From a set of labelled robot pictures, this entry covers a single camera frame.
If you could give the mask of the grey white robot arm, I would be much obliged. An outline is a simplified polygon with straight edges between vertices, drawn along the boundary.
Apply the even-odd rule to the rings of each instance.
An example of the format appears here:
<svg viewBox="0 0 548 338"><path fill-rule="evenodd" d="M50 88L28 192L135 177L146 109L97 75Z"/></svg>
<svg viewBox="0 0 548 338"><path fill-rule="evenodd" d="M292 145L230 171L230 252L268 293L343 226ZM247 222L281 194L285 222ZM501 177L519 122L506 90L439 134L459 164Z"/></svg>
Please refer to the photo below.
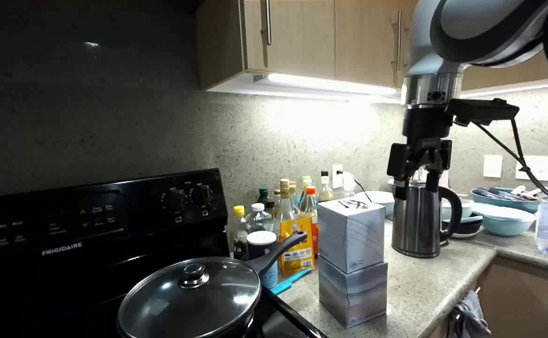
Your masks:
<svg viewBox="0 0 548 338"><path fill-rule="evenodd" d="M461 75L474 68L510 68L544 53L548 62L548 0L418 0L412 13L405 75L405 143L390 147L386 173L392 196L407 199L412 175L429 171L435 192L450 167L452 124L514 120L517 107L502 100L461 100Z"/></svg>

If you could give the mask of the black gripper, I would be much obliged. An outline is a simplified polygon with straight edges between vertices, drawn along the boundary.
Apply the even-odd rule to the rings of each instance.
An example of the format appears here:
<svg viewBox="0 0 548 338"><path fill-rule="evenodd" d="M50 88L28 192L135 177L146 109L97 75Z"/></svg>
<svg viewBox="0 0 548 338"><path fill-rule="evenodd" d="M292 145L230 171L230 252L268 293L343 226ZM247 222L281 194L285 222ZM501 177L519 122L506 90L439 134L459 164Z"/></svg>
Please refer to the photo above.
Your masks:
<svg viewBox="0 0 548 338"><path fill-rule="evenodd" d="M427 169L425 188L439 190L441 173L450 167L452 143L448 130L452 115L444 105L407 105L401 134L405 143L390 147L386 173L394 177L394 199L407 199L409 182L420 167Z"/></svg>

